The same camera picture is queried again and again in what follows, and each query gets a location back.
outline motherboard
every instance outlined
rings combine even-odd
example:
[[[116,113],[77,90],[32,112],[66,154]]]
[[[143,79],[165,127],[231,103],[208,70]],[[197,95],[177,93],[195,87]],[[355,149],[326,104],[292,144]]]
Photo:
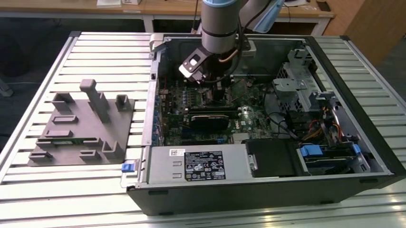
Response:
[[[209,97],[208,88],[181,80],[161,84],[163,145],[239,144],[272,137],[263,106],[267,84],[236,77],[220,100]]]

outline warning label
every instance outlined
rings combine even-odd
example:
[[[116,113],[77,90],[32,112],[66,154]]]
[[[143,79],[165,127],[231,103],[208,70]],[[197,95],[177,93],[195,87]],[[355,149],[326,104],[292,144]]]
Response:
[[[184,179],[187,181],[225,179],[223,152],[185,152]]]

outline slotted metal platform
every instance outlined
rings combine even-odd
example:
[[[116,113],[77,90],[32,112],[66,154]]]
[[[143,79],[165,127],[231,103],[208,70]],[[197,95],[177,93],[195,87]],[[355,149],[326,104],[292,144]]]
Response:
[[[404,164],[403,100],[351,42],[335,37],[316,41]],[[139,158],[151,63],[149,34],[82,32],[69,37],[0,155],[2,228],[406,226],[406,180],[382,190],[364,191],[338,204],[148,217],[120,187],[120,165],[28,167],[28,155],[53,110],[53,94],[70,92],[74,99],[85,98],[78,92],[84,78],[97,81],[96,89],[108,99],[127,94],[136,100],[127,158]]]

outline dark floor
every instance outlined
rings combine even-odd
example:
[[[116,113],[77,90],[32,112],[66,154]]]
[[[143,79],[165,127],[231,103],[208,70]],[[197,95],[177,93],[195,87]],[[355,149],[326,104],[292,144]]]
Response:
[[[392,51],[376,67],[392,88],[406,100],[406,38],[400,40]]]
[[[171,21],[169,23],[155,21],[153,25],[157,32],[188,32],[191,29],[189,21]],[[14,95],[6,98],[0,96],[0,151],[8,140],[5,135],[13,132],[72,30],[143,32],[144,27],[140,20],[0,18],[0,35],[8,34],[16,39],[29,62],[29,71],[24,75],[1,77],[5,83],[14,83],[9,84]],[[378,67],[403,99],[406,98],[404,52],[406,39],[399,42]]]

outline robotic arm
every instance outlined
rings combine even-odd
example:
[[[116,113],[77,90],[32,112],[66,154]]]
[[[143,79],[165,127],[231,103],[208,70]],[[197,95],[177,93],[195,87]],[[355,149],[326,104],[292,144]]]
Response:
[[[237,60],[240,59],[244,29],[268,32],[283,2],[284,0],[203,0],[201,47],[192,52],[179,67],[189,81],[221,81],[224,71],[231,67],[229,60],[235,55]]]

